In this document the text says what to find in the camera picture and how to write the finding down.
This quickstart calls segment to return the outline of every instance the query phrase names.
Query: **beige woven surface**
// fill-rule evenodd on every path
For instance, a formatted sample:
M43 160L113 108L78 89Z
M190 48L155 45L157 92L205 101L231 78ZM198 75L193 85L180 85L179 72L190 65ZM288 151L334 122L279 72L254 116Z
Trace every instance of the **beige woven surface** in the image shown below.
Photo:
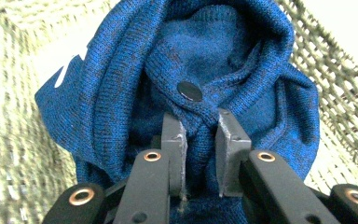
M279 0L296 28L292 61L320 93L322 141L306 183L328 193L358 184L358 68L299 1ZM75 184L70 155L49 139L34 93L35 56L58 37L85 30L113 4L105 0L0 1L0 223L40 223Z

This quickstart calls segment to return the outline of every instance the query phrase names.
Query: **blue fabric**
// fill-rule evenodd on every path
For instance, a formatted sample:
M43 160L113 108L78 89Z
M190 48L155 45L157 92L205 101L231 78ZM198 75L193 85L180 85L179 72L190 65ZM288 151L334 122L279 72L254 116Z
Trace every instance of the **blue fabric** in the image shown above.
M187 129L188 202L171 223L246 223L241 200L218 197L217 108L233 112L255 148L282 155L305 178L319 144L317 91L289 62L290 22L271 0L123 0L35 99L51 137L76 161L79 182L110 187L161 133L164 112ZM177 91L189 81L203 93Z

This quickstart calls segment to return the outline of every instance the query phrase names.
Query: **blue cloth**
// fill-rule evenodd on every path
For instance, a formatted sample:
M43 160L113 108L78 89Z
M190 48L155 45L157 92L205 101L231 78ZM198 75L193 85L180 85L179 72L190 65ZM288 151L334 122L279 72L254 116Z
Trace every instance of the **blue cloth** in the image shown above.
M51 137L76 161L79 182L110 187L160 134L164 112L187 130L188 202L171 223L246 223L237 198L219 198L214 134L230 110L255 148L276 151L305 178L319 144L315 86L288 61L290 22L271 0L123 0L36 94ZM199 87L201 102L177 90Z

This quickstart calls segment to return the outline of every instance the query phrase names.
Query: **woven basket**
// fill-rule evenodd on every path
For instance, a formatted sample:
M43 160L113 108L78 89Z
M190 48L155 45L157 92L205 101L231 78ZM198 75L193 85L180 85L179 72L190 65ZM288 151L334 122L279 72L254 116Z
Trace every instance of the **woven basket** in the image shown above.
M292 63L318 86L322 141L306 184L328 193L358 185L358 67L299 1L278 0L296 30ZM66 151L48 137L34 102L42 48L87 30L106 0L0 1L0 223L40 223L76 183Z

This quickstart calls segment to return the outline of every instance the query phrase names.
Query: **wicker texture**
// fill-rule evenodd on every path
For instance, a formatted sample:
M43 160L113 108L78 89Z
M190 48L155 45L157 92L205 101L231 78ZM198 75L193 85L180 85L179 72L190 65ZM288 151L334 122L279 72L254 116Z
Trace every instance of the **wicker texture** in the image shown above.
M278 2L296 30L292 62L320 93L322 141L306 183L325 193L337 183L358 184L358 67L301 2ZM0 223L40 223L75 184L70 155L50 140L35 106L40 85L32 61L43 46L84 29L84 22L112 5L0 1Z

